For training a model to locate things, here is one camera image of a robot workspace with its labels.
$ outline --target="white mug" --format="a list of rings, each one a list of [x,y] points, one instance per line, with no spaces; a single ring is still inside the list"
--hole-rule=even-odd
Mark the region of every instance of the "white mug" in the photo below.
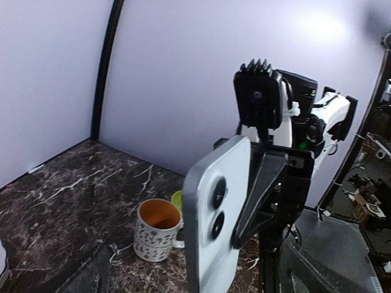
[[[175,245],[180,225],[181,214],[172,203],[157,198],[144,201],[137,210],[134,252],[148,262],[165,260]]]

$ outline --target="camera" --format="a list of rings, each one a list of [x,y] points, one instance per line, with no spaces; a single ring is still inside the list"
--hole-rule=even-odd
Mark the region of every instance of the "camera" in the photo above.
[[[257,129],[277,129],[282,122],[282,75],[267,60],[242,64],[233,80],[240,123]]]

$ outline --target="white wall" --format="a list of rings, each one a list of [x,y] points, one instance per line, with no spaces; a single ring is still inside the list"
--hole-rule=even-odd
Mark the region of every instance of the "white wall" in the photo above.
[[[0,1],[0,187],[90,136],[111,5]]]
[[[238,113],[233,75],[251,58],[359,99],[354,126],[314,179],[326,190],[367,108],[389,27],[388,0],[126,1],[109,69],[101,139],[185,174]]]

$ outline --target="white phone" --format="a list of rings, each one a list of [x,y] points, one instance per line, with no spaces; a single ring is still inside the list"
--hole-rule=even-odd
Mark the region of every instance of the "white phone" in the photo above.
[[[190,293],[225,293],[239,250],[232,233],[247,197],[250,140],[234,136],[198,161],[183,185],[183,230]]]

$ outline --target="dark marble surface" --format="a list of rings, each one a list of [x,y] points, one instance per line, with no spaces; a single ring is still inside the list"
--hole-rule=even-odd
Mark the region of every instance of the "dark marble surface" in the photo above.
[[[111,255],[110,292],[186,292],[183,250],[163,262],[132,249],[137,206],[180,190],[183,177],[86,141],[0,193],[0,238],[10,277],[1,292],[29,292],[103,243]],[[257,292],[257,241],[241,251],[229,292]]]

